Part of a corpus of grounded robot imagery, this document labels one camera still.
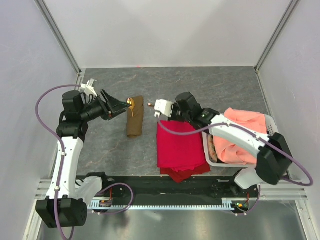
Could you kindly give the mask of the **gold spoon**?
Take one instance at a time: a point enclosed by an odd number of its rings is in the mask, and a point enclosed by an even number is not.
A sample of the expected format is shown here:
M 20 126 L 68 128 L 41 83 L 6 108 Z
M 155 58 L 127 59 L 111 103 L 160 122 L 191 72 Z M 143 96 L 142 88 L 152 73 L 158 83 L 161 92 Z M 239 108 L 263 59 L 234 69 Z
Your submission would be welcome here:
M 131 112 L 131 116 L 134 117 L 135 100 L 130 97 L 127 99 L 127 104 L 129 104 L 128 111 Z

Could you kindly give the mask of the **brown fabric napkin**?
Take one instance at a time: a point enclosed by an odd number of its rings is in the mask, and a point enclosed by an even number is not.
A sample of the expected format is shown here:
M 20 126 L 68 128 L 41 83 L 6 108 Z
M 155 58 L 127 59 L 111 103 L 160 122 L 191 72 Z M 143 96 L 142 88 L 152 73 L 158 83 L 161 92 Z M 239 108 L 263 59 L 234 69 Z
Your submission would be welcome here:
M 135 101 L 133 110 L 134 117 L 127 109 L 126 134 L 128 138 L 136 138 L 142 135 L 143 120 L 144 120 L 144 98 L 143 96 L 132 97 Z

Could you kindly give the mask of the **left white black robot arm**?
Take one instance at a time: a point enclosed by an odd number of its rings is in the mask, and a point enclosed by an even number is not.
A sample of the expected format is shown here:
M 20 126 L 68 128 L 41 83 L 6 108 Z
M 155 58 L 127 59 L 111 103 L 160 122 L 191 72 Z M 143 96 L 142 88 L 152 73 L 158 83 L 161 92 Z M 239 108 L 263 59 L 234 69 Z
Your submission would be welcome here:
M 93 80 L 72 85 L 62 95 L 63 111 L 58 127 L 51 130 L 42 120 L 40 124 L 57 138 L 57 155 L 50 187 L 44 199 L 38 200 L 35 210 L 50 229 L 81 227 L 88 215 L 93 198 L 106 196 L 110 191 L 103 172 L 89 173 L 80 186 L 76 185 L 79 157 L 83 149 L 88 123 L 101 118 L 110 121 L 131 107 L 130 100 L 120 101 L 104 89 L 96 93 Z

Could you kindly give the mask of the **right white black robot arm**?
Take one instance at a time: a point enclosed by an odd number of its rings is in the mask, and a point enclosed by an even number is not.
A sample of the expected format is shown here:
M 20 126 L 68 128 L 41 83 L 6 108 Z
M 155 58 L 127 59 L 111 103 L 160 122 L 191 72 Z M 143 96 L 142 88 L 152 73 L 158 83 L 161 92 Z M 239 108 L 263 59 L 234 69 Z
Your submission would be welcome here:
M 235 197 L 261 183 L 277 185 L 292 164 L 292 155 L 283 135 L 259 133 L 216 110 L 202 108 L 190 92 L 181 93 L 174 102 L 158 99 L 154 110 L 156 118 L 166 116 L 169 120 L 187 122 L 195 128 L 195 133 L 205 132 L 225 139 L 256 158 L 255 166 L 239 171 L 229 184 L 229 191 Z

